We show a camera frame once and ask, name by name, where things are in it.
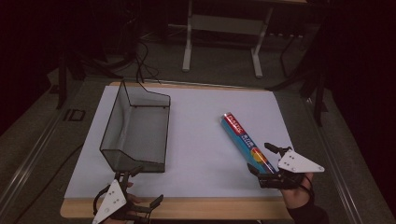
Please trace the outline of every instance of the robotic arm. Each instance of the robotic arm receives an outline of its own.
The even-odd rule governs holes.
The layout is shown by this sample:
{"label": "robotic arm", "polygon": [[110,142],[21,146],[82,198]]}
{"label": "robotic arm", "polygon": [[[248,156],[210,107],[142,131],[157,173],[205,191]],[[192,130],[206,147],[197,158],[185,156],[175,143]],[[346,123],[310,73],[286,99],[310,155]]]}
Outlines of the robotic arm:
{"label": "robotic arm", "polygon": [[274,174],[261,174],[257,168],[247,164],[249,171],[258,177],[262,189],[297,189],[301,187],[305,173],[324,172],[324,168],[293,151],[291,147],[276,147],[269,143],[264,146],[273,153],[280,154],[277,164],[279,171]]}
{"label": "robotic arm", "polygon": [[[158,207],[163,201],[163,195],[150,203],[149,207],[137,206],[133,202],[127,200],[128,179],[134,177],[143,170],[142,166],[138,166],[131,172],[116,173],[111,185],[102,189],[93,201],[93,214],[95,215],[92,224],[98,224],[108,217],[117,220],[133,220],[135,224],[149,223],[151,212]],[[97,201],[100,196],[106,193],[105,198],[99,208],[96,208]]]}

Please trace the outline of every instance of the white desk frame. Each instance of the white desk frame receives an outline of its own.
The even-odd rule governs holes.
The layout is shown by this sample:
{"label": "white desk frame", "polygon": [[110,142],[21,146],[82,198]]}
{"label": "white desk frame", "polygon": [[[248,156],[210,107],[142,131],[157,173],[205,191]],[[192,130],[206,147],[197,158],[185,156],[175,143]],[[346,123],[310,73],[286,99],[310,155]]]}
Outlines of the white desk frame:
{"label": "white desk frame", "polygon": [[191,63],[191,32],[192,30],[218,31],[242,35],[258,35],[259,40],[251,49],[254,72],[257,78],[262,78],[262,67],[260,65],[259,51],[265,37],[268,24],[274,8],[269,7],[264,21],[244,20],[236,18],[214,17],[197,15],[192,13],[192,0],[189,0],[189,17],[187,20],[187,43],[184,50],[183,72],[190,71]]}

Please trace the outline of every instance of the clear plastic bin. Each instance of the clear plastic bin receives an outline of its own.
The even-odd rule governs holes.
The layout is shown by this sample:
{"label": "clear plastic bin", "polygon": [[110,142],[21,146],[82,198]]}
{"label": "clear plastic bin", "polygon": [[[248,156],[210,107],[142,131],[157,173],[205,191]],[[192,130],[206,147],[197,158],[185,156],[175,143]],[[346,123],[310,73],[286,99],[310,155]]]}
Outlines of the clear plastic bin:
{"label": "clear plastic bin", "polygon": [[123,80],[100,147],[114,172],[165,172],[171,98]]}

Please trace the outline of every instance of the white paper sheet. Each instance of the white paper sheet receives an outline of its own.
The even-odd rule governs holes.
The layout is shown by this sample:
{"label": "white paper sheet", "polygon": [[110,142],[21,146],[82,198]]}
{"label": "white paper sheet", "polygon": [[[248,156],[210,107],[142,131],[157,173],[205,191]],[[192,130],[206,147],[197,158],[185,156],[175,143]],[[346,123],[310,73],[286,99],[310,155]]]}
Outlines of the white paper sheet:
{"label": "white paper sheet", "polygon": [[[93,198],[114,173],[99,151],[118,87],[106,87],[96,111],[65,198]],[[269,91],[220,91],[147,88],[171,96],[165,173],[139,174],[131,192],[140,197],[268,197],[277,189],[261,189],[257,177],[219,119],[232,112],[269,161],[279,156],[269,142],[292,147],[288,131]]]}

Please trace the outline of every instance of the desk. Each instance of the desk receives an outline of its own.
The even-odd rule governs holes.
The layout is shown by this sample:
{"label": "desk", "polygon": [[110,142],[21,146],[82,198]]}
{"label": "desk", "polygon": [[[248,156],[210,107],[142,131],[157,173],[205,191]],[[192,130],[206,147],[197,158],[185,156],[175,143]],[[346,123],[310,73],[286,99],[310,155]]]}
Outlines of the desk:
{"label": "desk", "polygon": [[192,11],[192,2],[192,0],[189,0],[187,41],[184,51],[182,70],[184,72],[190,71],[192,30],[206,30],[243,35],[257,35],[257,44],[254,48],[251,49],[251,57],[253,61],[255,75],[257,78],[262,77],[262,67],[260,65],[259,51],[262,47],[262,41],[265,38],[265,33],[274,10],[274,3],[306,4],[305,0],[259,1],[263,4],[269,4],[266,12],[263,12],[265,13],[265,19],[263,21],[259,21],[194,14]]}
{"label": "desk", "polygon": [[[257,139],[255,142],[258,146],[263,145],[264,139],[272,139],[276,145],[291,146],[275,96],[271,92],[230,88],[186,89],[180,86],[167,90],[148,88],[149,91],[159,89],[162,89],[160,93],[169,93],[173,99],[166,171],[164,174],[139,174],[131,180],[135,183],[133,189],[137,191],[133,192],[144,197],[145,203],[151,202],[160,193],[164,194],[164,200],[153,211],[152,218],[290,218],[278,190],[260,189],[256,177],[248,172],[243,157],[219,124],[219,111],[231,110],[240,116],[240,121],[253,121],[246,124],[245,129],[255,131],[251,137]],[[105,116],[112,109],[106,104],[112,105],[111,97],[115,97],[114,92],[117,90],[118,87],[105,89],[65,194],[61,209],[63,217],[92,217],[92,198],[114,175],[100,154],[98,145],[103,136],[101,130],[106,127]],[[280,122],[272,125],[274,120]],[[205,132],[197,137],[197,131],[194,130],[201,131],[200,127]],[[188,139],[187,149],[183,144],[186,141],[180,139]],[[266,156],[272,163],[278,160],[277,155]]]}
{"label": "desk", "polygon": [[[51,177],[56,174],[56,171],[59,169],[59,167],[65,161],[67,161],[69,155],[71,155],[73,151],[75,151],[75,148],[77,146],[80,146],[81,143],[86,140],[87,133],[89,132],[89,129],[92,125],[92,119],[94,117],[96,108],[98,107],[101,96],[103,94],[103,89],[105,88],[105,86],[108,85],[107,82],[103,82],[102,80],[95,81],[89,78],[87,79],[88,80],[84,81],[81,88],[79,89],[77,96],[74,98],[74,101],[70,104],[70,106],[66,107],[64,113],[59,116],[61,121],[56,125],[53,135],[50,136],[48,143],[45,145],[45,153],[42,154],[40,160],[37,163],[37,166],[32,171],[30,177],[26,180],[25,186],[27,188],[23,188],[21,190],[20,196],[15,198],[15,206],[10,207],[9,209],[10,218],[8,219],[8,222],[13,222],[16,217],[21,214],[22,210],[26,208],[31,202],[33,202],[37,193],[42,191],[46,187],[46,185],[49,183],[48,180],[50,180]],[[346,155],[346,157],[350,158],[350,156],[348,155],[350,155],[351,151],[346,150],[346,142],[340,141],[340,144],[336,146],[333,145],[333,143],[329,144],[329,142],[327,142],[328,139],[324,138],[323,135],[321,135],[321,130],[318,129],[318,126],[312,119],[312,115],[310,114],[311,104],[309,104],[309,102],[307,102],[305,99],[302,99],[298,92],[275,92],[275,95],[280,111],[282,113],[283,120],[285,121],[286,127],[288,129],[290,139],[293,143],[293,147],[302,155],[305,155],[307,158],[315,161],[318,164],[323,165],[326,168],[325,173],[318,174],[314,177],[313,184],[316,190],[316,203],[329,213],[331,223],[375,223],[374,220],[382,218],[382,214],[386,213],[386,209],[380,209],[379,207],[381,206],[378,207],[377,203],[370,203],[371,201],[366,200],[377,197],[378,200],[380,200],[380,196],[377,196],[378,194],[375,193],[375,189],[373,191],[371,187],[366,187],[366,181],[370,182],[370,174],[365,173],[366,168],[356,170],[356,166],[358,166],[356,162],[360,162],[358,161],[360,157],[356,157],[356,160],[354,158],[348,159],[348,161],[350,161],[348,163],[334,163],[332,157],[330,157],[329,159],[327,153],[337,153],[337,156],[339,155],[339,153],[341,153],[342,155]],[[329,104],[327,106],[331,113],[334,113],[332,105]],[[62,121],[64,116],[67,114],[66,110],[69,108],[86,111],[86,116],[84,120]],[[345,134],[345,132],[340,132],[336,135],[332,135],[329,139],[338,139],[337,135],[344,137]],[[60,210],[61,204],[64,204],[64,206],[62,207],[62,213],[64,215],[67,212],[67,206],[64,202],[64,193],[65,189],[69,184],[70,178],[72,177],[73,170],[76,167],[76,162],[78,159],[78,154],[75,153],[73,155],[74,156],[72,157],[72,159],[65,164],[62,171],[50,183],[49,188],[44,191],[44,195],[42,195],[42,197],[39,197],[39,199],[35,202],[34,206],[32,206],[28,210],[28,212],[24,214],[21,222],[46,223],[49,220],[54,223],[64,222],[64,217],[61,217]],[[343,182],[341,182],[340,179],[337,178],[337,176],[340,176],[337,175],[339,169],[343,171],[343,175],[346,175],[347,181],[349,181],[347,182],[348,185],[343,184]],[[356,184],[351,184],[351,179],[358,181],[354,182]],[[355,197],[357,194],[361,194],[364,196],[364,198],[362,198],[364,202],[356,200]],[[172,201],[175,199],[170,197],[166,198]],[[235,206],[239,205],[241,205],[240,208],[243,208],[243,204],[240,202],[238,202],[238,204]],[[76,207],[72,212],[74,212],[74,215],[76,217],[78,213],[83,214],[81,217],[92,217],[92,204],[86,203],[85,206],[86,210],[83,210],[82,207]],[[279,212],[284,209],[282,205],[279,206],[281,210],[277,210],[275,205],[273,208],[274,209],[272,211],[274,212]],[[358,216],[359,214],[356,214],[356,212],[373,210],[378,216],[373,217],[370,213],[364,213],[366,217],[369,216],[373,218],[372,221],[359,222],[349,219],[349,215],[352,215],[353,217]],[[228,210],[224,213],[228,213],[228,218],[235,218],[235,216],[238,216],[239,211],[240,210],[238,209],[236,209],[236,211]],[[261,215],[269,215],[268,218],[271,217],[271,214],[272,217],[274,216],[274,213],[271,213],[271,211],[254,211],[257,211]]]}

